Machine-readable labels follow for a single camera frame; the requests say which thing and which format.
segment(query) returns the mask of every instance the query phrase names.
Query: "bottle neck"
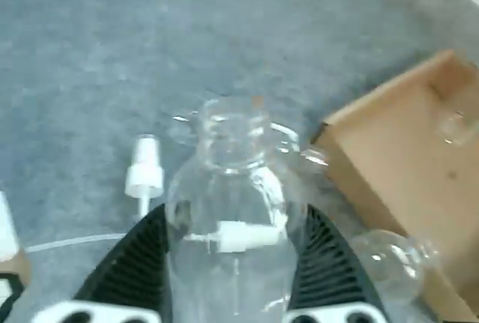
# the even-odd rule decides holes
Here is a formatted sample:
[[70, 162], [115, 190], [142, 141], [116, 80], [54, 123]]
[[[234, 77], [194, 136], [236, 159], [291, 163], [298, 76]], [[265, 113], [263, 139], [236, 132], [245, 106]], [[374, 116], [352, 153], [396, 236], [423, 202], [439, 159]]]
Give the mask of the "bottle neck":
[[198, 158], [229, 173], [262, 164], [274, 149], [266, 112], [237, 100], [208, 102], [200, 116]]

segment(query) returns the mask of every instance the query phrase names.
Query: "white spray nozzle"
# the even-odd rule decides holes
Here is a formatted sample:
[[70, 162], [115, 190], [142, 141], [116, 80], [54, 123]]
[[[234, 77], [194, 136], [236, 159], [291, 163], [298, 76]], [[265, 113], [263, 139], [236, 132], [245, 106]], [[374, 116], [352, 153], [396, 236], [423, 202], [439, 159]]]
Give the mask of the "white spray nozzle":
[[159, 150], [159, 141], [153, 135], [140, 136], [126, 174], [125, 194], [138, 199], [140, 218], [150, 211], [150, 199], [163, 194], [164, 174]]
[[220, 221], [218, 231], [207, 235], [189, 235], [190, 241], [217, 242], [221, 253], [245, 252], [252, 248], [273, 246], [286, 237], [284, 228], [241, 221]]
[[0, 191], [0, 262], [12, 259], [19, 250], [20, 246], [7, 198]]

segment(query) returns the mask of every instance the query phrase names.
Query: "white object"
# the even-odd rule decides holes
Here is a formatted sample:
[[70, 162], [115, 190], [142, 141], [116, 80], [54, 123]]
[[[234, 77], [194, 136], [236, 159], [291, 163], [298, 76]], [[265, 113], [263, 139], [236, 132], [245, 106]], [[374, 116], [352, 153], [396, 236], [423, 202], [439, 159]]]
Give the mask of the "white object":
[[19, 251], [20, 246], [7, 198], [0, 191], [0, 262], [14, 258]]
[[0, 307], [7, 301], [8, 298], [10, 298], [12, 294], [12, 287], [10, 287], [8, 280], [0, 280]]
[[153, 135], [140, 136], [126, 173], [125, 194], [138, 199], [140, 218], [150, 211], [150, 199], [163, 194], [164, 173], [159, 150], [159, 141]]
[[39, 312], [31, 323], [161, 323], [161, 318], [151, 310], [136, 307], [99, 304], [86, 301], [65, 301]]
[[336, 306], [312, 307], [288, 310], [282, 323], [295, 322], [331, 323], [388, 323], [385, 316], [374, 306], [366, 303], [339, 304]]
[[286, 237], [284, 229], [242, 221], [220, 221], [218, 231], [207, 235], [191, 234], [190, 241], [217, 242], [221, 253], [245, 252], [252, 248], [273, 246]]

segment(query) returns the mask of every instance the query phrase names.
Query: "small glass bottle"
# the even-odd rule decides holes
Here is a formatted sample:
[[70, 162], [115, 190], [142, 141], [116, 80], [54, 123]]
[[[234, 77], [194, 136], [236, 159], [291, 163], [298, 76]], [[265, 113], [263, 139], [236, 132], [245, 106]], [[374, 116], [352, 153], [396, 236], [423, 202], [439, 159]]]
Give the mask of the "small glass bottle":
[[479, 136], [479, 81], [441, 101], [437, 132], [448, 144], [462, 146]]
[[196, 154], [168, 192], [175, 323], [280, 322], [308, 211], [251, 98], [207, 102]]
[[428, 267], [436, 264], [437, 252], [396, 233], [372, 230], [355, 237], [350, 246], [381, 296], [395, 304], [408, 304], [422, 291]]

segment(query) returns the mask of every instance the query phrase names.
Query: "cardboard box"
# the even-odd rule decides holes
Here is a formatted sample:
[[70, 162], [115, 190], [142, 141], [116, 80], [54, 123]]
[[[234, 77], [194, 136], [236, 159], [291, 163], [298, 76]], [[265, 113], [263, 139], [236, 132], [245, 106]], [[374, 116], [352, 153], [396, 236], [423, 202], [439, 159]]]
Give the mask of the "cardboard box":
[[438, 117], [474, 115], [479, 101], [460, 93], [475, 85], [476, 66], [441, 52], [328, 117], [314, 142], [369, 227], [432, 242], [441, 268], [424, 300], [455, 322], [479, 322], [479, 141], [446, 143]]

